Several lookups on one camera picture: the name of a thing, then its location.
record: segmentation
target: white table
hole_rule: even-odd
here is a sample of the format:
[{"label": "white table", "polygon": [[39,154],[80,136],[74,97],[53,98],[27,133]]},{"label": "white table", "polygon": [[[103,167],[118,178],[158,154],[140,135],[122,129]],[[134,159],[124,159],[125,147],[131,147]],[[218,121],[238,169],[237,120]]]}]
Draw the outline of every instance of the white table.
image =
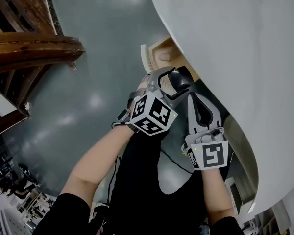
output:
[{"label": "white table", "polygon": [[294,187],[294,0],[152,0],[253,149],[253,214]]}]

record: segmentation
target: forearm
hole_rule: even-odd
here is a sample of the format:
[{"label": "forearm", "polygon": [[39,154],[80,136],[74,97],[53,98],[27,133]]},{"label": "forearm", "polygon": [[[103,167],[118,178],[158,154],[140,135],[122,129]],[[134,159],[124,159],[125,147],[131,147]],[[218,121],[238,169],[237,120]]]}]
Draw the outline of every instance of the forearm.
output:
[{"label": "forearm", "polygon": [[91,205],[98,185],[133,134],[127,126],[118,126],[101,138],[79,160],[61,194],[74,194]]},{"label": "forearm", "polygon": [[22,192],[16,190],[15,193],[18,194],[18,195],[25,195],[25,194],[29,193],[29,190],[25,190],[25,191],[22,191]]},{"label": "forearm", "polygon": [[213,225],[224,217],[235,217],[232,200],[219,169],[202,171],[202,181],[209,224]]}]

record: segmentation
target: gray floor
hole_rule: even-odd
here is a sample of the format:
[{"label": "gray floor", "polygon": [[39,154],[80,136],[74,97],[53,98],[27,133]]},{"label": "gray floor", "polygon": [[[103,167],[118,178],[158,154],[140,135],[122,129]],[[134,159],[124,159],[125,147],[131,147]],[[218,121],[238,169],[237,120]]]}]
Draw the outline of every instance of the gray floor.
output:
[{"label": "gray floor", "polygon": [[[87,53],[78,71],[53,66],[35,88],[31,117],[5,133],[18,162],[57,196],[78,159],[105,133],[126,106],[128,95],[146,74],[140,44],[152,45],[168,35],[151,0],[53,0],[63,32],[78,37]],[[180,147],[186,131],[185,104],[162,147],[192,171]],[[105,201],[112,170],[95,200]],[[158,175],[164,193],[173,193],[190,175],[161,154]]]}]

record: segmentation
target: black shirt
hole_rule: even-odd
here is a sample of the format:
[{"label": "black shirt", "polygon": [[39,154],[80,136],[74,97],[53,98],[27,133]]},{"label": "black shirt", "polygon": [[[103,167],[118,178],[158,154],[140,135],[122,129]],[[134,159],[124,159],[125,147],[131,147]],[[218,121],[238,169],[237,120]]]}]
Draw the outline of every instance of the black shirt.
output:
[{"label": "black shirt", "polygon": [[[187,219],[183,220],[183,216],[190,213],[181,214],[181,224],[187,224]],[[90,234],[95,235],[97,231],[89,230],[89,215],[90,208],[84,200],[72,195],[72,194],[62,194],[55,201],[50,212],[48,212],[43,220],[39,223],[35,229],[33,235],[45,235],[45,234]],[[136,226],[130,222],[124,224],[128,231],[127,234],[146,234],[147,228],[144,226]],[[176,224],[164,224],[164,226],[176,225]],[[153,227],[153,232],[148,234],[158,234],[158,230],[163,230],[160,227]],[[113,227],[113,233],[118,235],[118,227]],[[233,217],[226,217],[218,222],[216,222],[211,228],[212,235],[219,234],[231,234],[231,235],[243,235],[241,228],[239,227],[237,221]]]}]

